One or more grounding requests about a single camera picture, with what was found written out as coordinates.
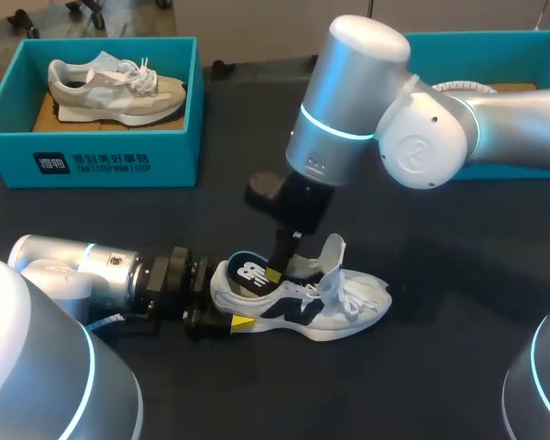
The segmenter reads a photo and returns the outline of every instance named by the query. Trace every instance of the logo on box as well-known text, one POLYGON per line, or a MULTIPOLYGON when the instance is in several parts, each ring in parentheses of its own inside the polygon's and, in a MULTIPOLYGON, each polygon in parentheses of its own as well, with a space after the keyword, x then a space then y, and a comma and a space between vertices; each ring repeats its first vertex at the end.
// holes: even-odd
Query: logo on box
POLYGON ((43 174, 70 173, 70 167, 62 153, 33 153, 33 157, 43 174))

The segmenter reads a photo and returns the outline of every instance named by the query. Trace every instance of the black n logo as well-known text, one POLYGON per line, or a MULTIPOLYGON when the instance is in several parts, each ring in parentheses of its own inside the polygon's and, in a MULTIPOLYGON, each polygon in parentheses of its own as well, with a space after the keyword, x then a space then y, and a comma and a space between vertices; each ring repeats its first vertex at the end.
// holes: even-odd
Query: black n logo
POLYGON ((299 298, 281 298, 266 310, 260 317, 273 319, 283 316, 285 321, 299 325, 309 325, 322 312, 322 300, 313 300, 305 306, 302 312, 302 300, 299 298))

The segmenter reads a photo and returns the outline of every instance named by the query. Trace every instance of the yellow marker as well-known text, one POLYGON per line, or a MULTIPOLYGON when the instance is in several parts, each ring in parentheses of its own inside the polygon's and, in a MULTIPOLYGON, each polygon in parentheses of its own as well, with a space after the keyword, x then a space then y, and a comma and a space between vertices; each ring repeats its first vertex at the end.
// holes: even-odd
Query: yellow marker
POLYGON ((232 315, 232 322, 230 323, 230 335, 233 333, 240 333, 253 328, 255 324, 254 318, 247 318, 246 316, 232 315))
POLYGON ((271 268, 267 268, 267 280, 271 282, 279 282, 280 279, 281 279, 280 272, 271 268))

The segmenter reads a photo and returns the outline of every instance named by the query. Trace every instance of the new balance logo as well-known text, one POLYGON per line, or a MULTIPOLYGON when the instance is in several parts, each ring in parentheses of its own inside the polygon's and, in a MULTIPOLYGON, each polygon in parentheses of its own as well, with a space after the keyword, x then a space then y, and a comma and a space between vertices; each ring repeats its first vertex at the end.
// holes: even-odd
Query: new balance logo
POLYGON ((314 318, 324 309, 322 300, 313 300, 302 310, 302 300, 299 298, 281 298, 267 309, 261 318, 279 318, 283 316, 285 321, 299 325, 309 325, 314 318))
POLYGON ((262 287, 269 282, 265 277, 265 270, 255 263, 245 263, 236 273, 245 280, 253 281, 258 287, 262 287))

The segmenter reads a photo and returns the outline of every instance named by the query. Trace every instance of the gray sneaker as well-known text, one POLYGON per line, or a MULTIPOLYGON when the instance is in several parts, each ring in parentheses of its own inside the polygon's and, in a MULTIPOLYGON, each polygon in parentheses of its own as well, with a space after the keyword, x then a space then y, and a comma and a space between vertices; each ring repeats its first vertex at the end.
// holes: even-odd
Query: gray sneaker
POLYGON ((113 119, 126 126, 153 124, 177 112, 185 103, 180 80, 158 76, 131 60, 118 60, 102 52, 87 64, 49 65, 49 90, 65 122, 113 119))

